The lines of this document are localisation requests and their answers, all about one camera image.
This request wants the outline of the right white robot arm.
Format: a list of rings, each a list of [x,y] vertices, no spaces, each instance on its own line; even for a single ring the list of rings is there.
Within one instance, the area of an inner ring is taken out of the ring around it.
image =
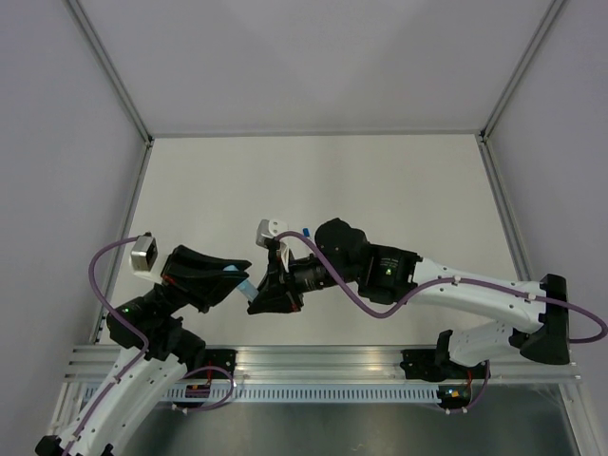
[[[310,254],[296,258],[286,223],[264,219],[256,244],[268,252],[268,266],[249,314],[291,314],[302,310],[306,293],[338,287],[368,315],[388,318],[408,304],[428,304],[487,318],[476,328],[445,330],[432,355],[434,369],[457,375],[506,354],[544,365],[570,361],[569,317],[556,304],[548,275],[540,282],[508,282],[471,275],[414,252],[373,244],[340,218],[323,223],[313,238],[300,236]]]

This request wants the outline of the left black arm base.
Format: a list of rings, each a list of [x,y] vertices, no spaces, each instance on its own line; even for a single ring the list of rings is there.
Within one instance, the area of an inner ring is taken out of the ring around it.
[[[195,334],[187,332],[180,340],[180,361],[186,364],[185,379],[211,382],[234,374],[238,352],[234,349],[211,348]]]

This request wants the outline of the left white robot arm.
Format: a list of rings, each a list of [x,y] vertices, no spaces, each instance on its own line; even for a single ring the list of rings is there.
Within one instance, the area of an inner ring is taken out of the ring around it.
[[[119,307],[102,294],[95,276],[101,256],[129,244],[134,275],[152,282],[150,291]],[[192,306],[206,313],[248,279],[251,262],[206,256],[183,245],[160,256],[145,233],[113,242],[91,259],[90,286],[107,311],[106,326],[120,352],[102,384],[77,417],[58,435],[43,437],[38,455],[117,455],[166,392],[179,380],[219,373],[229,389],[214,406],[227,403],[236,382],[224,364],[207,358],[206,343],[182,326],[175,312]]]

